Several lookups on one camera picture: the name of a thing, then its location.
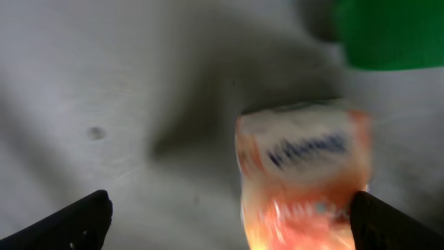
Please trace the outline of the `orange snack packet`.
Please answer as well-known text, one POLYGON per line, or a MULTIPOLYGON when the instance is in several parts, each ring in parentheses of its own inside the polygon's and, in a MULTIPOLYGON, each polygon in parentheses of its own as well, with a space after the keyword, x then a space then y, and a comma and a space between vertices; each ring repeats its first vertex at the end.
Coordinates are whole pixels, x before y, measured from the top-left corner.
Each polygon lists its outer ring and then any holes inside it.
POLYGON ((371 171, 364 111, 318 101, 240 115, 235 149, 250 249, 355 247, 350 202, 371 171))

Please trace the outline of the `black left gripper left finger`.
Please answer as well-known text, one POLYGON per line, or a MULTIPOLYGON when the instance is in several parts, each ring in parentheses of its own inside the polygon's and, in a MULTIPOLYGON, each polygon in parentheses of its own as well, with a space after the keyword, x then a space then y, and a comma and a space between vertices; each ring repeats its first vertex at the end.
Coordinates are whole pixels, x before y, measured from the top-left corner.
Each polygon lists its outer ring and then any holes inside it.
POLYGON ((101 250, 112 222, 112 214, 108 193, 97 190, 1 239, 1 249, 101 250))

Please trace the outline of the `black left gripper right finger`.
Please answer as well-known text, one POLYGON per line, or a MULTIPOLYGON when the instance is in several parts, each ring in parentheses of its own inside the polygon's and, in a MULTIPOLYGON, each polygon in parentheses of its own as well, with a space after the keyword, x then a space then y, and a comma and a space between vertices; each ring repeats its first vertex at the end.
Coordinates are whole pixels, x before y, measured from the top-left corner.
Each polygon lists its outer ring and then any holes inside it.
POLYGON ((443 250, 443 236, 359 191, 350 204, 350 225, 356 250, 443 250))

